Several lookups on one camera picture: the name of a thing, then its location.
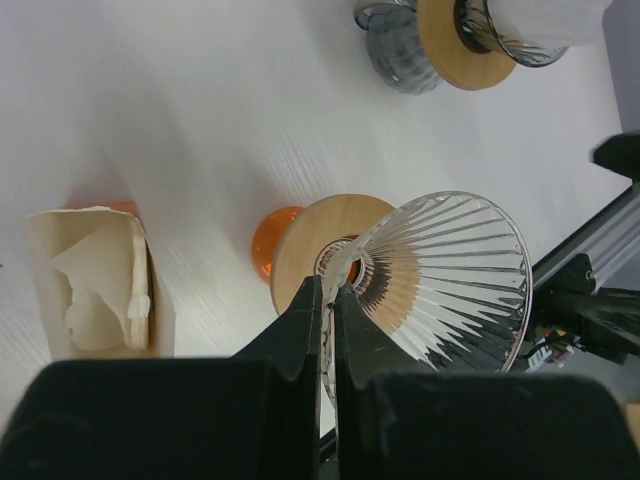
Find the cardboard box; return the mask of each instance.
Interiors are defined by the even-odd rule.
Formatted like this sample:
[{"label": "cardboard box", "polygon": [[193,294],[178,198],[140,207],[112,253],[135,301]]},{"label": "cardboard box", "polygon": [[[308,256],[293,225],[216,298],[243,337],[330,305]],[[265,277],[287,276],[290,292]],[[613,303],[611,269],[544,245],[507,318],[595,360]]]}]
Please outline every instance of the cardboard box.
[{"label": "cardboard box", "polygon": [[134,214],[42,212],[27,233],[53,360],[173,356],[175,313]]}]

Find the clear glass cup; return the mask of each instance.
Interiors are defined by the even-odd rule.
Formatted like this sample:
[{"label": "clear glass cup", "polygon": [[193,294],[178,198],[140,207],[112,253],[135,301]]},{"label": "clear glass cup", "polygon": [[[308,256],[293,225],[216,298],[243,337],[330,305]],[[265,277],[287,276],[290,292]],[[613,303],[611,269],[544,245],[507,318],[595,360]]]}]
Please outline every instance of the clear glass cup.
[{"label": "clear glass cup", "polygon": [[492,50],[525,67],[545,67],[560,59],[569,49],[531,45],[499,32],[491,19],[488,0],[458,0],[456,9],[461,39],[477,53]]},{"label": "clear glass cup", "polygon": [[[316,268],[333,303],[353,272],[358,300],[397,345],[434,371],[509,370],[531,311],[531,261],[515,223],[477,195],[417,198]],[[331,309],[323,319],[323,382],[335,394]]]},{"label": "clear glass cup", "polygon": [[360,0],[354,18],[367,32],[369,59],[387,85],[419,95],[442,83],[420,43],[416,0]]}]

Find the orange glass ball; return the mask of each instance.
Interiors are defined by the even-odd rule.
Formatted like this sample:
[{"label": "orange glass ball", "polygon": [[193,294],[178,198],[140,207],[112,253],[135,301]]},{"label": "orange glass ball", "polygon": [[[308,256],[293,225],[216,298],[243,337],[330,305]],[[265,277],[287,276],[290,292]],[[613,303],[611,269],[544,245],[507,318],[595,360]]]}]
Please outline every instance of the orange glass ball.
[{"label": "orange glass ball", "polygon": [[265,282],[269,283],[274,255],[282,235],[303,210],[302,207],[281,208],[267,215],[256,228],[251,242],[251,261]]}]

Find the white surface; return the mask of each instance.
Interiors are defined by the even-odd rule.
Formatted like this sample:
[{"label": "white surface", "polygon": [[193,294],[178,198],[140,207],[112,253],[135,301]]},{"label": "white surface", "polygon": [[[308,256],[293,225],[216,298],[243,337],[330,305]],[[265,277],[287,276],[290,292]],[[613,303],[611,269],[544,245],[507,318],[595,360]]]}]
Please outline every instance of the white surface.
[{"label": "white surface", "polygon": [[628,185],[588,163],[620,131],[602,42],[488,91],[421,97],[384,86],[363,42],[347,0],[2,2],[2,417],[48,358],[28,213],[132,196],[176,353],[229,355],[275,317],[248,248],[278,207],[468,190],[537,261]]}]

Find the wooden disc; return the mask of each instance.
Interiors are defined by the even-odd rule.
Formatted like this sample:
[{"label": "wooden disc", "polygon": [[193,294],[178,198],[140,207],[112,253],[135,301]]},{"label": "wooden disc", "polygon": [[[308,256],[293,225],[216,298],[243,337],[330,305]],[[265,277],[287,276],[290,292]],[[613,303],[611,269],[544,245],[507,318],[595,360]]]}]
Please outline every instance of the wooden disc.
[{"label": "wooden disc", "polygon": [[418,32],[427,58],[438,74],[462,90],[482,90],[507,78],[516,63],[497,52],[475,53],[458,35],[456,0],[418,0]]},{"label": "wooden disc", "polygon": [[271,271],[271,298],[278,315],[287,309],[302,280],[314,274],[324,247],[361,235],[394,210],[379,198],[344,194],[320,200],[298,215],[280,240]]},{"label": "wooden disc", "polygon": [[630,403],[627,405],[627,421],[636,445],[638,445],[638,450],[640,450],[640,404]]}]

